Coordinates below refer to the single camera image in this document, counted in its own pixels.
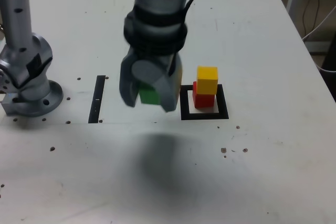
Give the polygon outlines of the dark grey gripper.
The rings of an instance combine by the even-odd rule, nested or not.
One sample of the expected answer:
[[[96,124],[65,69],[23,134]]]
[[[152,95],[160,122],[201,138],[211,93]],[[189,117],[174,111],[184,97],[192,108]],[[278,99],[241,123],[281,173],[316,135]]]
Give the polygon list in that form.
[[[121,62],[119,91],[127,106],[135,107],[139,94],[143,104],[175,111],[181,82],[182,63],[177,53],[148,55],[130,48]]]

